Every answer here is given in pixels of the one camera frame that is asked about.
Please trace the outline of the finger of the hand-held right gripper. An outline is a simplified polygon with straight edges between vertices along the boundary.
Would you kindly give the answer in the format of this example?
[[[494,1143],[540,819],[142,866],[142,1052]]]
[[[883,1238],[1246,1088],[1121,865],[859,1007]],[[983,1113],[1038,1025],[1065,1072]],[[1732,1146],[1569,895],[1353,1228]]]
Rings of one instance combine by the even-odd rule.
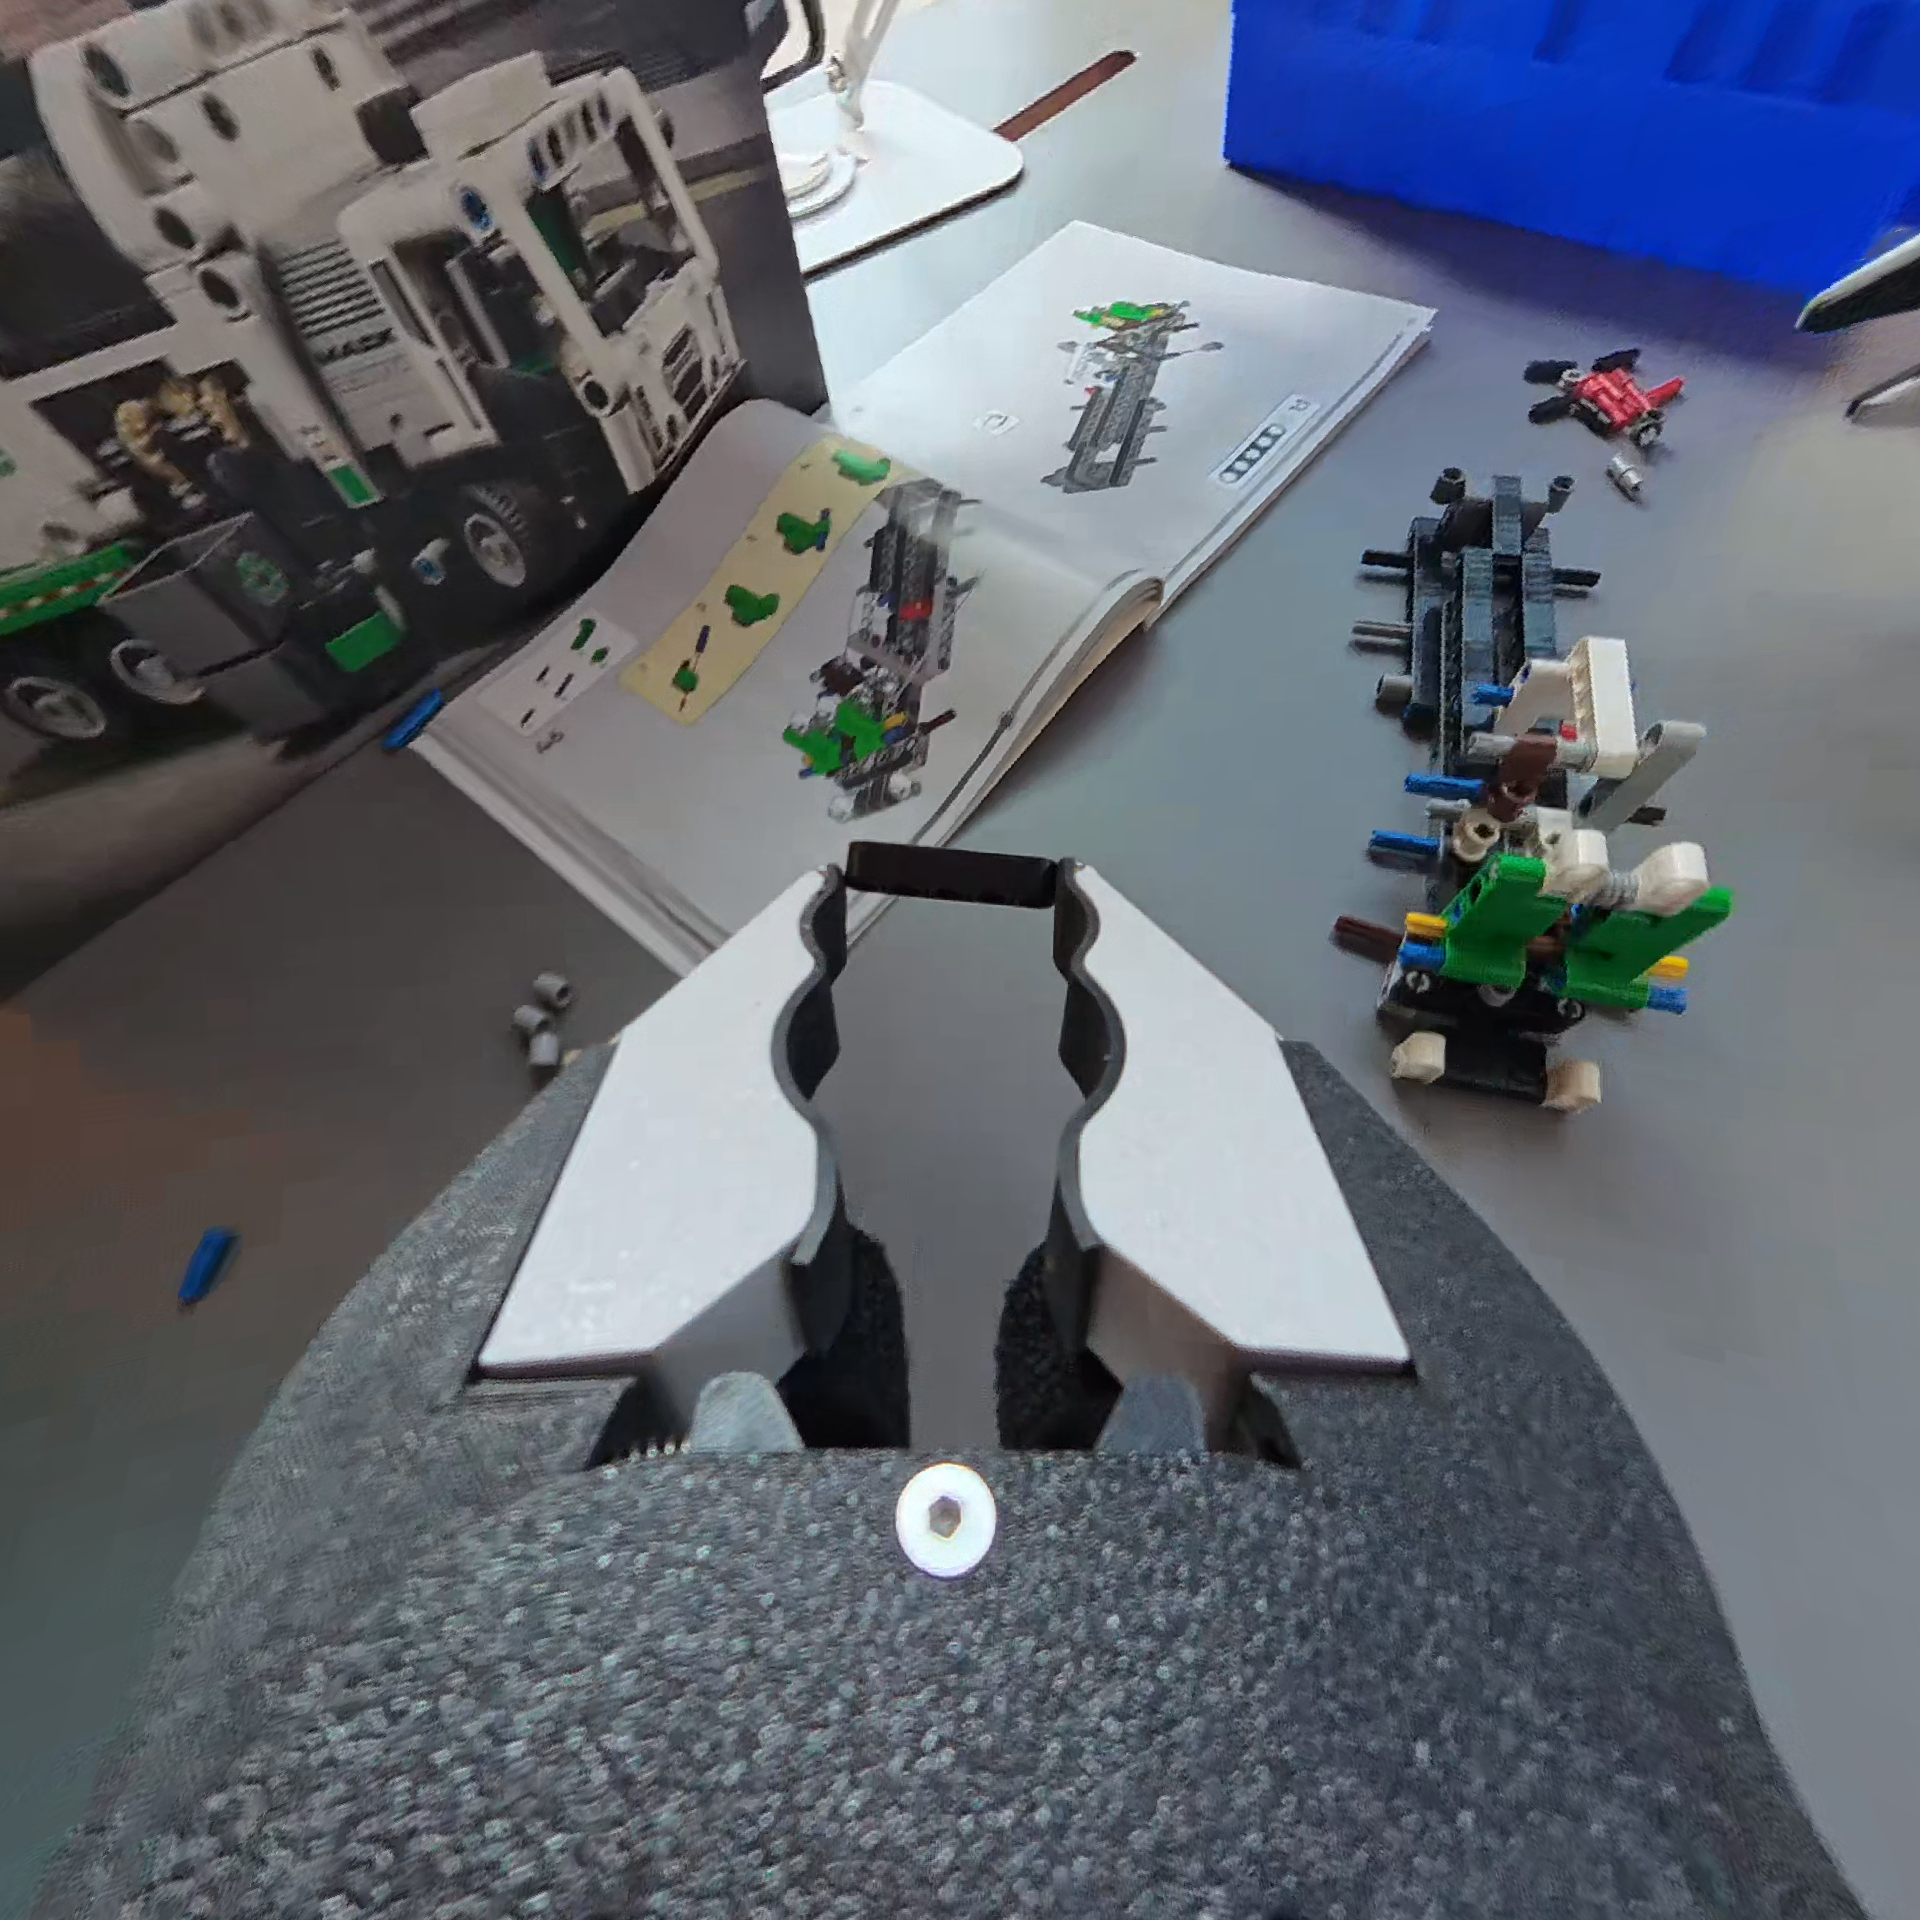
[[[1917,312],[1920,235],[1912,228],[1897,246],[1867,258],[1836,283],[1813,296],[1793,330],[1804,335],[1836,335],[1872,321],[1889,321]]]

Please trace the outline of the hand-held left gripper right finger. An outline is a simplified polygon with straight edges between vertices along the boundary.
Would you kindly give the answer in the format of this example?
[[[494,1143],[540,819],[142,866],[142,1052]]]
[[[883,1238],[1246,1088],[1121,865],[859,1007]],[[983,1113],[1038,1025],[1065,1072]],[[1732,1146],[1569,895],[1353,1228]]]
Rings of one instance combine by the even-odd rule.
[[[1081,859],[1057,866],[1048,1320],[1112,1378],[1403,1376],[1412,1356],[1279,1034]]]

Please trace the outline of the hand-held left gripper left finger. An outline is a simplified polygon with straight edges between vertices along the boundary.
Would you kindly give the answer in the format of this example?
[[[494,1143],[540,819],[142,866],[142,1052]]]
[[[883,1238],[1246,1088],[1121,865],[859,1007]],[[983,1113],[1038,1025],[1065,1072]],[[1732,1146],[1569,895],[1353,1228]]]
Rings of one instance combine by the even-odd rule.
[[[848,888],[805,871],[614,1040],[476,1356],[484,1378],[782,1378],[852,1305],[815,1092]]]

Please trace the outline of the black lego beam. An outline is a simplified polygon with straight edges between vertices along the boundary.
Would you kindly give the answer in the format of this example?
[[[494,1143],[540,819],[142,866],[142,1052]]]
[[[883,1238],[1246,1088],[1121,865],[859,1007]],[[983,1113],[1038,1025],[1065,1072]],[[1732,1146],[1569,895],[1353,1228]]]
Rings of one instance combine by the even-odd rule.
[[[1043,855],[855,841],[843,862],[849,892],[888,898],[1052,911],[1062,862]]]

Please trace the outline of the green lego connector piece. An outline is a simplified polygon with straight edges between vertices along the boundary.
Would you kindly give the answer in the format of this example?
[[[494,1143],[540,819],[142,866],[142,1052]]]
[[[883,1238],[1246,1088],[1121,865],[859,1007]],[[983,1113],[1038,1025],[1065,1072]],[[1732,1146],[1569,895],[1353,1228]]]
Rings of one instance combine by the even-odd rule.
[[[1608,1014],[1632,1016],[1651,1007],[1685,1011],[1686,1000],[1673,1002],[1663,985],[1651,982],[1651,972],[1726,923],[1732,912],[1735,895],[1719,884],[1668,918],[1636,908],[1577,906],[1564,928],[1561,959],[1548,975],[1549,991],[1557,1000]]]

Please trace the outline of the lego truck chassis model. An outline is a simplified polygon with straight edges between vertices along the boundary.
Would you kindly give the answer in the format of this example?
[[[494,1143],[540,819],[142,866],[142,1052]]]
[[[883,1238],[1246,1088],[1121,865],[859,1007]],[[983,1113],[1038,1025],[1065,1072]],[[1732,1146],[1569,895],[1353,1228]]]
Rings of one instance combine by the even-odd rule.
[[[1572,908],[1668,918],[1717,884],[1692,841],[1628,866],[1613,857],[1613,832],[1663,823],[1660,795],[1704,732],[1639,721],[1620,638],[1561,635],[1561,607],[1599,584],[1551,553],[1569,495],[1568,476],[1534,495],[1515,473],[1475,488],[1448,467],[1403,542],[1359,556],[1400,587],[1398,620],[1357,623],[1353,643],[1392,657],[1375,707],[1423,750],[1403,792],[1427,820],[1374,831],[1364,855],[1412,875],[1422,898],[1398,923],[1342,918],[1331,931],[1381,968],[1375,1020],[1396,1084],[1558,1115],[1599,1105],[1599,1065],[1568,1050],[1575,1032],[1588,1017],[1680,1017],[1686,953],[1717,931],[1651,972],[1685,1011],[1608,1014],[1549,991]]]

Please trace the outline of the open lego instruction booklet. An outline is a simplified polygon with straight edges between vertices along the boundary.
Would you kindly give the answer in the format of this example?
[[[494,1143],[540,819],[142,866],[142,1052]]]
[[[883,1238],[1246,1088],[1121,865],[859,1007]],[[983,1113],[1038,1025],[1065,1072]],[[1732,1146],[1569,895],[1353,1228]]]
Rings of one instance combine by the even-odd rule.
[[[726,411],[414,755],[686,975],[852,844],[950,844],[1433,321],[1070,225],[832,420]]]

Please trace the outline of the black lego set box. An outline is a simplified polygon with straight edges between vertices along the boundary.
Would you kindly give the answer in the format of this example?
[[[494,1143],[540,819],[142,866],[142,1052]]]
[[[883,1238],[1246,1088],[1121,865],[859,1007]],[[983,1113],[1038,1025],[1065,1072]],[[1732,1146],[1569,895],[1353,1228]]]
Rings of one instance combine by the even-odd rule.
[[[5,736],[332,730],[822,409],[791,15],[5,6]]]

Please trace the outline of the pile of red black pins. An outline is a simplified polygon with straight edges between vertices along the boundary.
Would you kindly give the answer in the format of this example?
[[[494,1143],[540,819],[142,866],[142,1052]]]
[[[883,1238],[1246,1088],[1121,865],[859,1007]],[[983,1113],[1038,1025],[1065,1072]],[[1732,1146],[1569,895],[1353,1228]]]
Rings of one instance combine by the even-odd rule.
[[[1651,448],[1663,436],[1667,414],[1686,383],[1675,376],[1644,387],[1639,361],[1639,348],[1607,353],[1587,369],[1569,359],[1528,361],[1521,377],[1544,388],[1544,398],[1526,409],[1526,418],[1536,425],[1575,418],[1605,442]]]

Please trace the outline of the blue plastic bin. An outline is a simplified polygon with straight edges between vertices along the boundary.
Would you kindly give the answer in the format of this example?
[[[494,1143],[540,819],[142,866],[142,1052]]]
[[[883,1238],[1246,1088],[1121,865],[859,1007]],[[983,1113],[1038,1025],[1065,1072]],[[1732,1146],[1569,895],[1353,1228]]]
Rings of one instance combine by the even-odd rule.
[[[1236,2],[1223,159],[1809,296],[1917,211],[1916,2]]]

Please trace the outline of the brown tape strip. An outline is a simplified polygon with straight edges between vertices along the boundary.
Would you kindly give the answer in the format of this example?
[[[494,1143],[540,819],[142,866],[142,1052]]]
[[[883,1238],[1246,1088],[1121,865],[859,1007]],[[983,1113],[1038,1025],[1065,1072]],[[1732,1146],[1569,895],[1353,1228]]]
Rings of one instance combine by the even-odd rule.
[[[1120,73],[1135,65],[1133,50],[1111,50],[1095,63],[1073,71],[1067,81],[1048,88],[1038,97],[1032,104],[1009,113],[1000,119],[993,128],[997,137],[1007,143],[1021,143],[1045,128],[1048,121],[1055,121],[1070,108],[1085,102],[1085,97],[1099,92],[1101,88],[1111,86]]]

